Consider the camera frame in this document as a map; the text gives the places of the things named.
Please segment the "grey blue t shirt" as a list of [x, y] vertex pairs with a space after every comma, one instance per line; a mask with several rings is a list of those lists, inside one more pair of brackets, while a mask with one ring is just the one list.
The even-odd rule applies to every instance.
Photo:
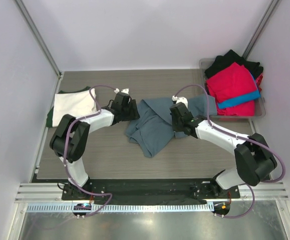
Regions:
[[173, 138], [187, 137], [172, 128], [172, 105], [169, 97], [143, 99], [137, 104], [140, 118], [129, 123], [125, 135], [129, 142], [140, 146], [147, 158], [156, 156]]

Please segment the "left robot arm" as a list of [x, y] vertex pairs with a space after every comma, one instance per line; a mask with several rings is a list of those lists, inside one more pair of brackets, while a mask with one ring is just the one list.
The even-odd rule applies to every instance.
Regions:
[[76, 118], [70, 114], [62, 117], [50, 141], [50, 148], [62, 161], [68, 176], [68, 185], [79, 199], [87, 199], [91, 193], [90, 179], [83, 164], [89, 134], [111, 127], [119, 122], [139, 119], [136, 100], [129, 89], [115, 90], [115, 98], [96, 113]]

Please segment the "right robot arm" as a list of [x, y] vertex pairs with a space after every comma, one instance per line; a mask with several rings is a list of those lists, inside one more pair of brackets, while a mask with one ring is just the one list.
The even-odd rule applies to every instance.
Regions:
[[196, 139], [208, 141], [232, 154], [236, 167], [219, 172], [210, 180], [210, 191], [223, 197], [232, 187], [256, 186], [277, 167], [277, 161], [264, 137], [239, 134], [223, 128], [205, 117], [194, 117], [182, 102], [170, 107], [172, 128]]

